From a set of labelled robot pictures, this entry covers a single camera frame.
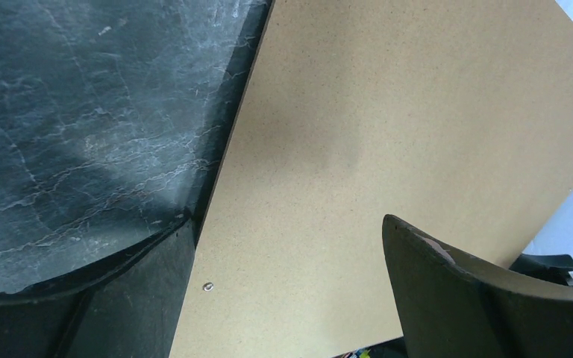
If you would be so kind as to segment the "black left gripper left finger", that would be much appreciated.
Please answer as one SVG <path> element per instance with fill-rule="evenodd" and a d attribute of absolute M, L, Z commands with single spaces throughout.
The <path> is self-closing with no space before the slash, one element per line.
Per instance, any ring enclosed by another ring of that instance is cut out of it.
<path fill-rule="evenodd" d="M 0 357 L 167 357 L 195 257 L 183 211 L 137 244 L 0 292 Z"/>

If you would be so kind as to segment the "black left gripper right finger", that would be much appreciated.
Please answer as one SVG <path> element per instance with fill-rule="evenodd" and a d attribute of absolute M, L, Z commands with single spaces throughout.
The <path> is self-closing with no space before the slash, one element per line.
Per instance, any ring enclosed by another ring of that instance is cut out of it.
<path fill-rule="evenodd" d="M 573 287 L 494 265 L 393 215 L 382 240 L 410 357 L 573 357 Z"/>

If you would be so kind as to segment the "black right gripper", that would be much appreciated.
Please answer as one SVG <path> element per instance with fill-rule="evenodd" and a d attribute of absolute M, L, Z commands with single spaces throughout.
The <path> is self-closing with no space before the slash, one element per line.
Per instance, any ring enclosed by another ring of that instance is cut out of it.
<path fill-rule="evenodd" d="M 573 287 L 573 258 L 568 254 L 521 254 L 509 270 L 539 280 Z"/>

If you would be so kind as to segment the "brown cardboard backing board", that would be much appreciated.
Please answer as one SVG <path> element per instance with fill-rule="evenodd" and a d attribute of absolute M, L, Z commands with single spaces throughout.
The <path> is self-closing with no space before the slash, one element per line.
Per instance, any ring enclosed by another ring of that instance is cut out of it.
<path fill-rule="evenodd" d="M 401 335 L 396 215 L 508 265 L 573 190 L 554 1 L 275 1 L 173 357 L 333 357 Z"/>

